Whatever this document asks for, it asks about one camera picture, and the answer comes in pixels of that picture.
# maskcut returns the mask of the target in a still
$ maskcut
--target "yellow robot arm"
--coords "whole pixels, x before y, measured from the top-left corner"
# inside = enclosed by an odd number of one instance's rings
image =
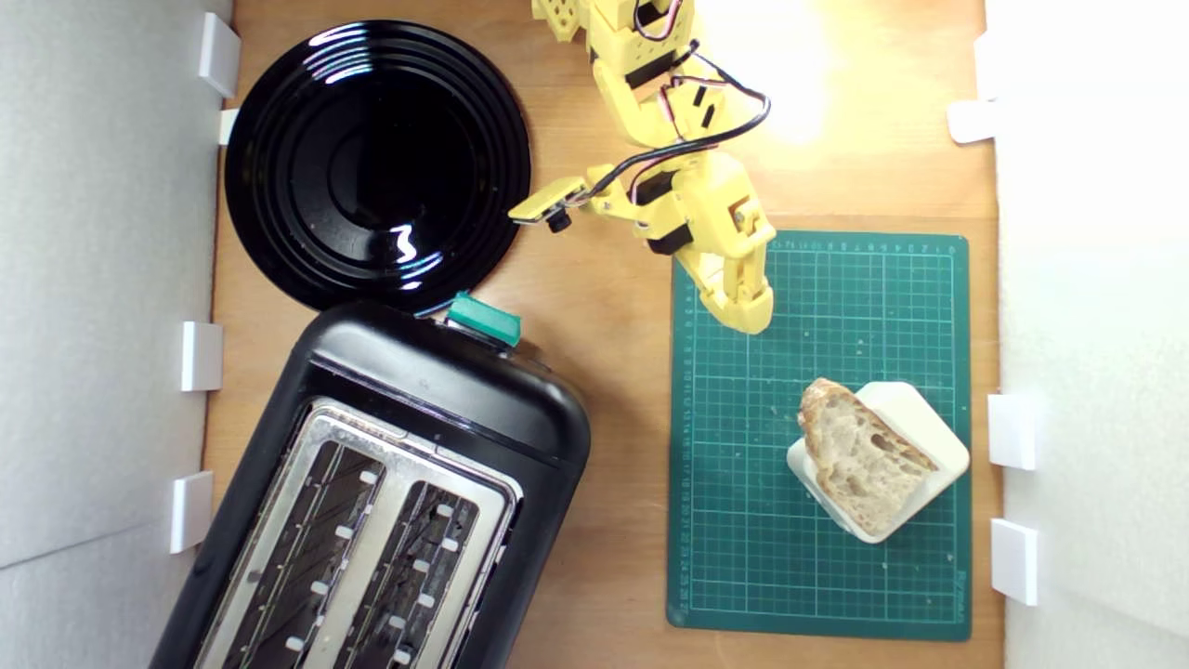
[[[533,0],[534,18],[560,42],[586,31],[594,81],[619,134],[660,153],[630,188],[617,178],[621,168],[600,165],[586,178],[551,183],[510,216],[547,220],[555,232],[570,225],[574,208],[634,221],[634,233],[654,252],[677,258],[719,321],[757,333],[772,318],[765,252],[775,231],[743,165],[707,149],[762,115],[744,103],[737,82],[691,57],[693,11],[694,0]],[[662,75],[669,80],[637,97],[636,89]],[[698,140],[710,144],[682,149]]]

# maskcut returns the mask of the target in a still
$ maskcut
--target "bread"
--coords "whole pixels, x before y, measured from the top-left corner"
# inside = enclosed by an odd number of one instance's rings
[[[937,472],[929,456],[828,379],[805,390],[797,423],[818,486],[868,535],[891,530],[912,493]]]

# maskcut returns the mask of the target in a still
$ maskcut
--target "white wall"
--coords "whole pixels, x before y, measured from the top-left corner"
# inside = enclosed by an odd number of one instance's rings
[[[210,311],[231,0],[0,0],[0,667],[144,665],[193,561],[169,482],[206,398],[181,323]]]
[[[989,0],[1002,391],[1039,411],[1009,669],[1189,668],[1189,43],[1182,2]]]

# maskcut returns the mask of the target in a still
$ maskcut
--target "black toaster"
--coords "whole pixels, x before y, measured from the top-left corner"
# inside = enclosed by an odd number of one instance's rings
[[[152,667],[502,667],[589,446],[571,391],[489,334],[323,311]]]

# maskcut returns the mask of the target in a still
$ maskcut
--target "wooden surface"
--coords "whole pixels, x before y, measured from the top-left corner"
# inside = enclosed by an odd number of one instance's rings
[[[746,6],[731,10],[728,5]],[[979,0],[699,0],[705,44],[774,109],[728,145],[778,227],[921,231],[970,240],[974,379],[974,637],[963,644],[678,630],[665,621],[669,263],[615,222],[526,228],[480,298],[518,313],[546,361],[580,389],[590,463],[509,667],[816,669],[1002,667],[1004,604],[989,586],[984,396],[998,385],[996,209],[989,146],[958,147],[945,106],[974,94]],[[558,44],[527,0],[237,0],[240,94],[283,51],[333,25],[403,18],[485,52],[521,96],[537,184],[630,147],[615,138],[579,44]],[[312,311],[251,264],[220,194],[214,318],[224,390],[209,405],[206,467],[221,497]],[[797,398],[789,398],[795,406]]]

